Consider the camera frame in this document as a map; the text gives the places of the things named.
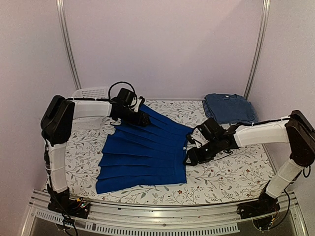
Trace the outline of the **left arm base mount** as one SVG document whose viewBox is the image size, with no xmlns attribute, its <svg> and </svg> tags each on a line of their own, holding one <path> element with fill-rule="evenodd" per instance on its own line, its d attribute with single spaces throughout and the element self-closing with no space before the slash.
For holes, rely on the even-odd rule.
<svg viewBox="0 0 315 236">
<path fill-rule="evenodd" d="M 77 200 L 65 198 L 53 198 L 48 204 L 48 209 L 66 216 L 87 219 L 90 213 L 91 203 L 83 198 Z"/>
</svg>

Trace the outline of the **dark teal t-shirt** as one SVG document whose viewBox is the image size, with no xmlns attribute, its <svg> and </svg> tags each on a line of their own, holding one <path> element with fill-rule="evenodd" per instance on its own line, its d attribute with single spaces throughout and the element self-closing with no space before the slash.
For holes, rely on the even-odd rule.
<svg viewBox="0 0 315 236">
<path fill-rule="evenodd" d="M 206 117 L 219 124 L 258 122 L 252 104 L 237 94 L 211 93 L 204 97 L 202 104 Z"/>
</svg>

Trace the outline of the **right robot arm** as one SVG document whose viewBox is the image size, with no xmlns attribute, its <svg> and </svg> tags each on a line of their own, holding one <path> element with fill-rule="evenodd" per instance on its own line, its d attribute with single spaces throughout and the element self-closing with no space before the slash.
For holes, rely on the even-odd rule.
<svg viewBox="0 0 315 236">
<path fill-rule="evenodd" d="M 209 162 L 219 152 L 245 146 L 271 143 L 290 145 L 289 160 L 265 185 L 256 201 L 238 206 L 240 212 L 255 210 L 258 214 L 265 214 L 269 210 L 278 210 L 279 195 L 315 161 L 315 130 L 299 110 L 294 110 L 280 119 L 252 124 L 237 123 L 228 129 L 222 128 L 213 118 L 209 118 L 196 129 L 207 143 L 187 151 L 184 159 L 186 166 Z"/>
</svg>

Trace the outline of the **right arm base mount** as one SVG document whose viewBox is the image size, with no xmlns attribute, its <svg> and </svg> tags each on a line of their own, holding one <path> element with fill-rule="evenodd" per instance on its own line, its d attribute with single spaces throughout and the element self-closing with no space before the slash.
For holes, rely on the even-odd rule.
<svg viewBox="0 0 315 236">
<path fill-rule="evenodd" d="M 279 210 L 280 205 L 278 199 L 273 199 L 268 196 L 267 198 L 238 204 L 236 212 L 240 215 L 241 219 L 247 219 L 273 213 Z"/>
</svg>

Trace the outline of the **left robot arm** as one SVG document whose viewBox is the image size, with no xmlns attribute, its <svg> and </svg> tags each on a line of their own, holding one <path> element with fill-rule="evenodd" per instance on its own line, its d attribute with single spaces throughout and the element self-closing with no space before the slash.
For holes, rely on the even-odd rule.
<svg viewBox="0 0 315 236">
<path fill-rule="evenodd" d="M 59 213 L 87 211 L 85 207 L 75 207 L 74 201 L 70 200 L 65 176 L 65 150 L 73 121 L 80 118 L 110 117 L 145 127 L 150 124 L 150 119 L 147 113 L 139 110 L 144 102 L 145 98 L 138 97 L 135 90 L 126 88 L 120 89 L 113 98 L 65 98 L 61 95 L 52 98 L 40 123 L 41 136 L 45 141 L 45 169 L 49 179 L 49 210 Z"/>
</svg>

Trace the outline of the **bright blue garment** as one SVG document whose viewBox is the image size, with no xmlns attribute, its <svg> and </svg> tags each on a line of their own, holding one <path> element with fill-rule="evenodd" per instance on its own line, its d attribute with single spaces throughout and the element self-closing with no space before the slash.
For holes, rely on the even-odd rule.
<svg viewBox="0 0 315 236">
<path fill-rule="evenodd" d="M 186 183 L 186 135 L 192 128 L 173 121 L 150 107 L 150 124 L 141 127 L 122 122 L 108 135 L 95 185 L 98 194 L 137 185 Z"/>
</svg>

